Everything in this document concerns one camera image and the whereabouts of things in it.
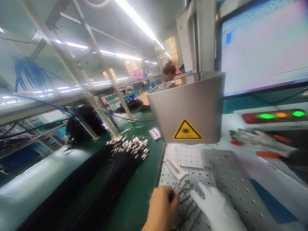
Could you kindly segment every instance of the hand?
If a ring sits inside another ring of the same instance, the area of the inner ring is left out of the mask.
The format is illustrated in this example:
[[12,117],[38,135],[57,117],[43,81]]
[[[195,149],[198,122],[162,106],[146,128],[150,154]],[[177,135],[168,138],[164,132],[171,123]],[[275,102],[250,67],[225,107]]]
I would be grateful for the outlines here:
[[142,231],[170,231],[180,202],[180,195],[175,194],[173,201],[169,202],[171,186],[155,188],[148,213],[148,219]]
[[236,131],[230,131],[232,139],[243,144],[247,144],[252,147],[262,148],[270,152],[276,152],[279,155],[288,158],[290,153],[296,148],[287,146],[276,141],[273,137],[265,134],[262,131],[253,130],[252,132],[238,129]]
[[205,200],[191,190],[190,195],[198,207],[205,213],[214,231],[247,231],[238,213],[230,201],[215,187],[207,187],[199,182],[199,187],[205,195]]

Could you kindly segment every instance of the green indicator light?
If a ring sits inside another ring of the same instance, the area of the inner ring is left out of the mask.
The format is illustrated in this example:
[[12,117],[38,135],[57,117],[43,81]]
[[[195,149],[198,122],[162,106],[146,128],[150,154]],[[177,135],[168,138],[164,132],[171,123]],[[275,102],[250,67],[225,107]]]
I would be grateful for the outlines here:
[[304,113],[304,112],[301,112],[301,111],[295,111],[295,112],[293,112],[293,115],[294,115],[294,116],[297,116],[297,117],[302,117],[302,116],[305,115],[305,113]]
[[270,114],[261,114],[261,115],[259,115],[259,117],[262,118],[262,119],[272,119],[272,118],[275,118],[275,116],[270,115]]

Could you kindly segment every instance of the yellow triangle warning label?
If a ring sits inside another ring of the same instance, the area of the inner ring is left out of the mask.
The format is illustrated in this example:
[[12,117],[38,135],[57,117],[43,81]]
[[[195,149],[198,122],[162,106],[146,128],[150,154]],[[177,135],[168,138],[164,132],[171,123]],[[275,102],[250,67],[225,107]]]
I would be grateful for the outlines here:
[[192,126],[187,119],[183,119],[179,128],[173,136],[174,140],[203,140],[203,137]]

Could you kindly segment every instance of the monitor frame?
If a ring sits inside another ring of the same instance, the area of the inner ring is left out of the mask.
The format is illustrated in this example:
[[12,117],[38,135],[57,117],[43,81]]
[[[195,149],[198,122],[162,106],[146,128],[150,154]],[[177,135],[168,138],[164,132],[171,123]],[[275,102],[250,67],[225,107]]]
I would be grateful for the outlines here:
[[[250,10],[251,8],[257,5],[265,4],[269,1],[270,0],[251,0],[250,2],[238,7],[237,9],[233,10],[232,12],[226,14],[225,16],[217,20],[216,22],[216,58],[214,61],[215,71],[221,71],[221,65],[222,65],[222,24],[246,12],[247,10]],[[308,85],[308,81],[301,82],[301,83],[286,84],[283,86],[269,87],[267,89],[261,89],[261,90],[251,91],[251,92],[235,94],[231,96],[225,96],[224,99],[248,96],[248,95],[253,95],[256,93],[266,93],[266,92],[272,92],[272,91],[278,91],[278,90],[305,87],[307,85]]]

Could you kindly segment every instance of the white work glove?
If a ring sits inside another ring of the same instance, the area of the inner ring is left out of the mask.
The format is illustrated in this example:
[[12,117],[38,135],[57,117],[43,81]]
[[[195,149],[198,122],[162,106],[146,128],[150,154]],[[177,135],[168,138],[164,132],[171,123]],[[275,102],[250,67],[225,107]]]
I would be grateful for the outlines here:
[[238,129],[237,132],[230,131],[230,135],[232,139],[237,142],[256,148],[262,148],[266,151],[276,152],[286,158],[289,157],[292,151],[297,150],[296,148],[276,141],[273,137],[259,130],[253,130],[249,132],[243,129]]
[[247,231],[237,211],[218,188],[207,187],[202,182],[199,182],[199,187],[203,191],[205,199],[202,199],[194,190],[190,191],[190,195],[208,217],[212,230]]

